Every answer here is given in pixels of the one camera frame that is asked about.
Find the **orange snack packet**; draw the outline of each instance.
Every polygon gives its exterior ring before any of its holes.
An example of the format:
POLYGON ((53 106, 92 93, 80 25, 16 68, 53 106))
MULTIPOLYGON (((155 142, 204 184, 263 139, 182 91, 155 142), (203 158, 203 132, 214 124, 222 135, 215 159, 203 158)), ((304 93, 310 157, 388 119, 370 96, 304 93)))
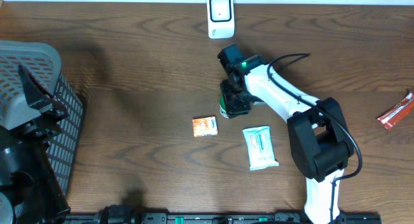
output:
POLYGON ((217 135, 217 121, 215 117, 193 119, 194 137, 217 135))
POLYGON ((402 120, 414 108, 414 95, 409 92, 408 95, 393 108, 385 112, 377 120, 388 130, 402 120))

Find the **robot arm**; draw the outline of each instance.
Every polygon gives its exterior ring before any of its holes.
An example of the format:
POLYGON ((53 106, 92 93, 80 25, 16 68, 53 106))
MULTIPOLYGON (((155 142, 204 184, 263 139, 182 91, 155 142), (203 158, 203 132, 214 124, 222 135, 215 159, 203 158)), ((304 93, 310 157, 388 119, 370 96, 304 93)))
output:
MULTIPOLYGON (((250 111, 250 101, 262 100, 287 122, 292 157, 307 178, 305 213, 315 224, 329 223, 332 180, 343 175, 347 160, 353 154, 343 133, 316 108, 299 102, 269 80, 267 62, 260 56, 246 59, 236 45, 231 45, 223 49, 218 58, 228 74, 228 79, 221 84, 226 115, 229 118, 245 115, 250 111), (317 127, 326 127, 326 131, 315 136, 313 129, 317 127)), ((272 67, 270 73, 284 88, 318 105, 346 127, 340 106, 333 98, 320 101, 288 83, 272 67)), ((336 189, 333 219, 339 214, 336 189)))

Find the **wet wipes package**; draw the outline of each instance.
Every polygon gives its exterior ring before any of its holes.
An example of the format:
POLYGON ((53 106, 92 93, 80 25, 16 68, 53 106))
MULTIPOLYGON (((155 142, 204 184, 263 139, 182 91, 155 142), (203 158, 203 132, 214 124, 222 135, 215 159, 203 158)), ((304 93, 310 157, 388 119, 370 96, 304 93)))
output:
POLYGON ((247 143, 250 170, 279 166, 274 158, 269 126, 244 129, 243 135, 247 143))

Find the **black clamp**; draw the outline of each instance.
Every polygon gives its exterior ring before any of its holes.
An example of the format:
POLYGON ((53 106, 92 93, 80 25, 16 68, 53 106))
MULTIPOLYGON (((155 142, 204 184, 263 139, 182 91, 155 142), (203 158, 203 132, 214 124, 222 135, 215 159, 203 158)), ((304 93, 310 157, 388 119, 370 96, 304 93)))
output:
POLYGON ((42 140, 61 133, 57 122, 69 116, 65 105, 39 85, 26 67, 19 65, 18 73, 27 106, 38 110, 41 116, 12 129, 11 134, 18 139, 42 140))
POLYGON ((217 57, 228 76, 220 84, 226 114, 229 118, 248 114, 250 102, 261 100, 247 91, 245 76, 252 69, 268 62, 258 55, 246 58, 235 44, 224 48, 217 57))
POLYGON ((96 215, 98 224, 141 224, 141 215, 125 205, 111 205, 96 215))

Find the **wood grain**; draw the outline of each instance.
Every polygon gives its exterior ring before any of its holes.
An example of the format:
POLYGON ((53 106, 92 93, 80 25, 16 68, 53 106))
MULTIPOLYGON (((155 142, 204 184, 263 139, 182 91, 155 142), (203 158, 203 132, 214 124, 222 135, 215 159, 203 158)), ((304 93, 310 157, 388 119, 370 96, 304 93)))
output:
MULTIPOLYGON (((0 38, 55 47, 66 79, 88 99, 68 197, 74 212, 115 203, 170 212, 303 208, 305 178, 286 124, 267 106, 231 120, 219 115, 226 75, 216 56, 238 43, 268 59, 312 53, 281 75, 337 99, 362 149, 364 167, 341 182, 340 207, 412 223, 414 114, 391 131, 375 117, 413 88, 413 10, 236 5, 235 36, 210 40, 205 5, 5 3, 0 38), (191 119, 212 115, 218 136, 193 138, 191 119), (280 166, 250 172, 241 130, 262 125, 280 166)), ((347 171, 356 164, 352 157, 347 171)))

